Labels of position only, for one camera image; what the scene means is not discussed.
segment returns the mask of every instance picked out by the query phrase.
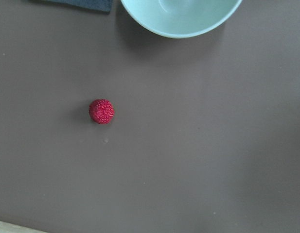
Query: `gray table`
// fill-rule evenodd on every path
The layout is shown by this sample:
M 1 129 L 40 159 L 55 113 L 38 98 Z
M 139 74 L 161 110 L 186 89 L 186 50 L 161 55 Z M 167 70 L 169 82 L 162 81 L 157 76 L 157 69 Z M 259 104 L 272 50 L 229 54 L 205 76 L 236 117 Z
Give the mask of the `gray table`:
M 300 233 L 300 0 L 195 38 L 0 0 L 0 220 L 51 233 Z M 116 115 L 93 123 L 107 98 Z

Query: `bowl rim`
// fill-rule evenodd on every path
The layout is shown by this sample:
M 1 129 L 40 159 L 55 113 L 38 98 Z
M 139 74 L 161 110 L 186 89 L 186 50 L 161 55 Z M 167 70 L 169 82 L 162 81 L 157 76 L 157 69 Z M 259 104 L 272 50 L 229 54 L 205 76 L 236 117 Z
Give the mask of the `bowl rim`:
M 125 0 L 121 0 L 122 2 L 122 5 L 124 6 L 124 8 L 126 9 L 126 11 L 130 14 L 130 16 L 136 21 L 138 22 L 141 26 L 143 26 L 144 28 L 146 28 L 147 30 L 155 33 L 155 34 L 158 34 L 158 35 L 162 35 L 162 36 L 165 36 L 165 37 L 168 37 L 168 38 L 174 38 L 174 39 L 181 39 L 181 38 L 189 38 L 189 37 L 193 37 L 193 36 L 197 36 L 197 35 L 201 35 L 201 34 L 204 34 L 204 33 L 207 33 L 209 31 L 211 31 L 212 29 L 218 27 L 219 25 L 221 25 L 222 23 L 224 23 L 235 11 L 236 9 L 239 7 L 239 5 L 242 3 L 243 0 L 238 0 L 235 5 L 232 7 L 232 9 L 225 15 L 223 16 L 218 22 L 216 22 L 215 24 L 203 29 L 203 30 L 200 30 L 200 31 L 197 31 L 197 32 L 194 32 L 194 33 L 186 33 L 186 34 L 174 34 L 174 33 L 165 33 L 165 32 L 162 32 L 162 31 L 159 31 L 159 30 L 156 30 L 154 28 L 151 28 L 149 26 L 147 26 L 146 24 L 142 23 L 140 20 L 138 20 L 135 15 L 129 10 L 129 7 L 127 7 L 126 3 L 125 3 Z

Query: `berry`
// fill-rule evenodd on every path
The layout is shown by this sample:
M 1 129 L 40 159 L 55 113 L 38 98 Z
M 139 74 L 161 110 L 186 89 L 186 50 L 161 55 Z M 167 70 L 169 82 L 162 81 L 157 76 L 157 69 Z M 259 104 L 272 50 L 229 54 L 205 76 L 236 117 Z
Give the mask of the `berry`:
M 108 100 L 94 100 L 89 106 L 89 115 L 98 124 L 108 124 L 113 116 L 113 105 Z

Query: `turquoise bowl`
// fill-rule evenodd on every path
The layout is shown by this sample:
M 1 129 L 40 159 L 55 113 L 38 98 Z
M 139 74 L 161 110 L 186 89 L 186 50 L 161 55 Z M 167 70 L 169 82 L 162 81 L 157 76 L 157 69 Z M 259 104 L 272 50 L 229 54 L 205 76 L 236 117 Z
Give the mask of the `turquoise bowl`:
M 226 21 L 242 0 L 121 0 L 146 29 L 169 38 L 206 33 Z

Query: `dark blue cloth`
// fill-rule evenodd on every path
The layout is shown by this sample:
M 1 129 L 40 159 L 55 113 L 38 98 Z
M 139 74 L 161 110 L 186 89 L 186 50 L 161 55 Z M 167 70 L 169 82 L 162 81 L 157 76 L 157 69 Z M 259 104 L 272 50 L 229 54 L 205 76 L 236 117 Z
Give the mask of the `dark blue cloth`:
M 112 6 L 112 0 L 46 0 L 79 6 L 91 10 L 109 12 Z

